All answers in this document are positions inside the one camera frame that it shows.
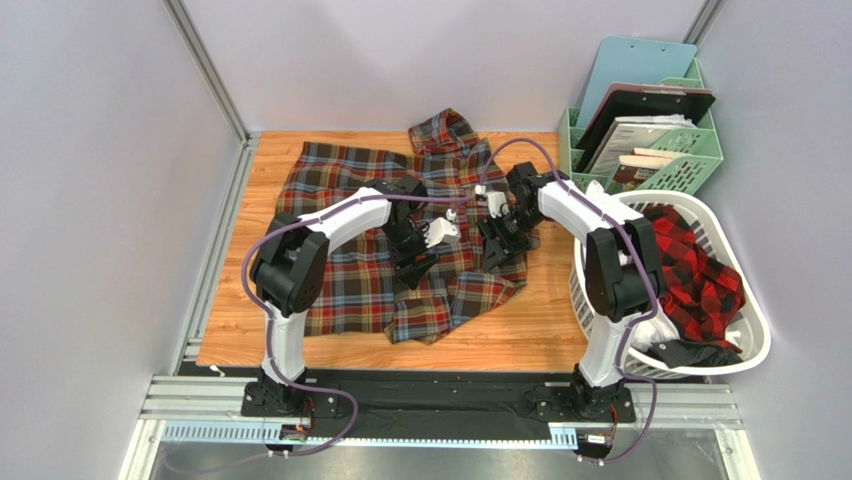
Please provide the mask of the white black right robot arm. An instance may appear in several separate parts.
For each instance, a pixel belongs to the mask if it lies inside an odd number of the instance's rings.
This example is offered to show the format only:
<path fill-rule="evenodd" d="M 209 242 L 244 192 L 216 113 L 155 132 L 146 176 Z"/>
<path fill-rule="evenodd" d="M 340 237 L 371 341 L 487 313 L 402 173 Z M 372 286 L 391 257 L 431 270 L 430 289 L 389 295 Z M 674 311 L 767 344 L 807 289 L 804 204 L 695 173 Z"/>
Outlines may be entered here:
<path fill-rule="evenodd" d="M 666 289 L 653 226 L 606 193 L 583 193 L 558 170 L 539 173 L 523 163 L 510 170 L 507 180 L 514 204 L 483 184 L 474 189 L 488 209 L 477 223 L 484 268 L 499 268 L 530 250 L 529 235 L 543 221 L 557 223 L 580 241 L 584 292 L 594 320 L 573 373 L 572 394 L 575 403 L 611 402 L 624 385 L 629 330 L 657 314 Z"/>

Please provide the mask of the brown blue red plaid shirt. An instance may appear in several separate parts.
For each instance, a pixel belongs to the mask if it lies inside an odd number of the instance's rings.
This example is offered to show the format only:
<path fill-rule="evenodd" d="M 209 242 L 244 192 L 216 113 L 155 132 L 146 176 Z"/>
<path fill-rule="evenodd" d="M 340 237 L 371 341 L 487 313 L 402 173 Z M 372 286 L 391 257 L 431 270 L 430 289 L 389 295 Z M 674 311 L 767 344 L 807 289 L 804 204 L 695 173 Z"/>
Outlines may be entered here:
<path fill-rule="evenodd" d="M 419 178 L 431 197 L 464 197 L 480 178 L 489 189 L 508 192 L 503 171 L 488 161 L 488 140 L 456 111 L 445 109 L 411 127 L 408 137 L 409 156 L 304 143 L 283 184 L 277 212 L 313 213 L 346 199 L 370 180 L 398 181 L 406 174 Z M 436 247 L 439 261 L 415 289 L 397 278 L 390 243 L 379 229 L 333 250 L 322 292 L 308 313 L 306 335 L 383 333 L 392 343 L 431 344 L 508 302 L 528 283 L 527 258 L 520 255 L 485 269 L 476 222 L 487 213 L 476 203 L 459 209 L 459 242 Z"/>

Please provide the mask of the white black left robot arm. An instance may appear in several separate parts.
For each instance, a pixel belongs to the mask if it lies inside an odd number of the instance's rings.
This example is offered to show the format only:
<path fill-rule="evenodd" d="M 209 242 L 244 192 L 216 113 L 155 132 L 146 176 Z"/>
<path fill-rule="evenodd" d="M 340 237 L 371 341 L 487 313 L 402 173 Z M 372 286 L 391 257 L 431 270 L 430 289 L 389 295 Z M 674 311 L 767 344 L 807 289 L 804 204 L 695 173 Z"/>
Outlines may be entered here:
<path fill-rule="evenodd" d="M 375 179 L 352 196 L 318 212 L 276 215 L 267 234 L 250 249 L 242 281 L 253 285 L 250 298 L 266 317 L 265 381 L 290 391 L 305 371 L 304 324 L 324 284 L 330 253 L 371 230 L 381 229 L 390 243 L 394 275 L 415 289 L 439 260 L 432 227 L 412 216 L 430 203 L 421 180 L 405 175 L 393 182 Z"/>

